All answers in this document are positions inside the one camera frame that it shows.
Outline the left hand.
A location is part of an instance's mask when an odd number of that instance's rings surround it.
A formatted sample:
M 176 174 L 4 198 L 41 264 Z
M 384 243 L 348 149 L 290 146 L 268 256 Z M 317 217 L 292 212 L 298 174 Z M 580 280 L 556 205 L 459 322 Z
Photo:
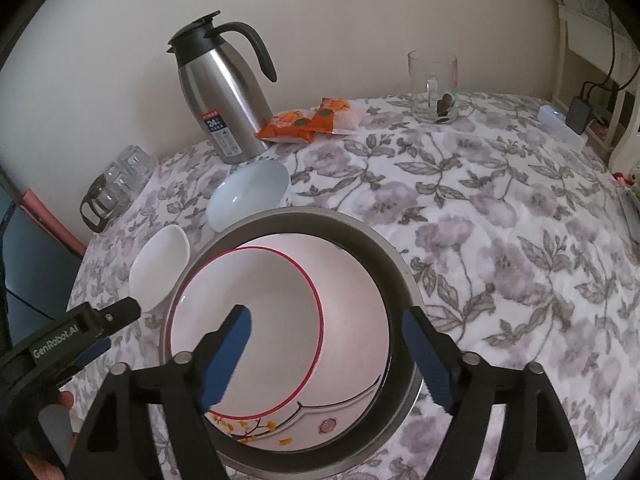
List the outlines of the left hand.
M 38 415 L 37 434 L 28 434 L 18 448 L 37 479 L 64 479 L 78 433 L 72 428 L 70 410 L 74 395 L 62 391 L 58 404 L 46 406 Z

